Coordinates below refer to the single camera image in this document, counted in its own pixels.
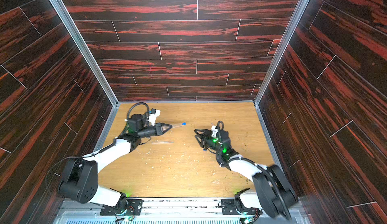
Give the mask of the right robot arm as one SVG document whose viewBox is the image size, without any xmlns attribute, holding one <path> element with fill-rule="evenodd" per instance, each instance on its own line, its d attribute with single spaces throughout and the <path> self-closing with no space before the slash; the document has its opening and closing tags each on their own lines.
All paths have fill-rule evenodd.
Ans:
<svg viewBox="0 0 387 224">
<path fill-rule="evenodd" d="M 225 215 L 235 211 L 243 216 L 240 219 L 243 224 L 254 223 L 262 214 L 292 220 L 289 209 L 298 203 L 298 196 L 279 166 L 257 164 L 235 151 L 222 121 L 211 129 L 196 129 L 194 132 L 200 147 L 213 153 L 220 167 L 239 173 L 254 184 L 253 189 L 237 192 L 233 200 L 221 201 Z"/>
</svg>

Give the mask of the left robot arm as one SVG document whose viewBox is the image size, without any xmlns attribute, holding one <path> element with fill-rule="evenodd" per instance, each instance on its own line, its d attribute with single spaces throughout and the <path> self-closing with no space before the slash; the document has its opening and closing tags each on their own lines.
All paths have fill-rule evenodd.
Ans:
<svg viewBox="0 0 387 224">
<path fill-rule="evenodd" d="M 126 125 L 110 145 L 81 157 L 64 158 L 58 193 L 78 203 L 109 206 L 123 214 L 129 208 L 125 193 L 100 186 L 98 174 L 120 157 L 142 145 L 142 139 L 161 136 L 173 128 L 167 123 L 157 123 L 157 109 L 147 108 L 143 114 L 132 114 L 134 104 L 127 112 Z"/>
</svg>

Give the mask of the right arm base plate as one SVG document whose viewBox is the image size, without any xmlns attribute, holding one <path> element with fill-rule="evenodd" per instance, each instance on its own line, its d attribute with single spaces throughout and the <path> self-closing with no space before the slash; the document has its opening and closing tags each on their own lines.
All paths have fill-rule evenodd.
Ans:
<svg viewBox="0 0 387 224">
<path fill-rule="evenodd" d="M 223 215 L 258 215 L 263 212 L 259 208 L 245 207 L 240 200 L 224 198 L 218 203 Z"/>
</svg>

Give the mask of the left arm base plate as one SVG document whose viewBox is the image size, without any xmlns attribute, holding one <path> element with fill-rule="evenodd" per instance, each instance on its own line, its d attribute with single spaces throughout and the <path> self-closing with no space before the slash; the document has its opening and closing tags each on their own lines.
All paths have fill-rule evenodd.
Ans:
<svg viewBox="0 0 387 224">
<path fill-rule="evenodd" d="M 130 199 L 125 201 L 121 200 L 119 204 L 114 207 L 103 205 L 100 215 L 101 216 L 139 216 L 142 211 L 143 200 L 142 199 Z"/>
</svg>

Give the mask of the clear test tube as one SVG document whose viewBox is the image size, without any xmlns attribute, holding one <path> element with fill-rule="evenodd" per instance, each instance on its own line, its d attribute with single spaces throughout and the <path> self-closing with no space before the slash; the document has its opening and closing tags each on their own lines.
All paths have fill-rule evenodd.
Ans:
<svg viewBox="0 0 387 224">
<path fill-rule="evenodd" d="M 152 142 L 151 144 L 172 144 L 174 141 L 157 141 L 157 142 Z"/>
<path fill-rule="evenodd" d="M 178 127 L 183 127 L 182 123 L 172 125 L 172 128 L 178 128 Z"/>
</svg>

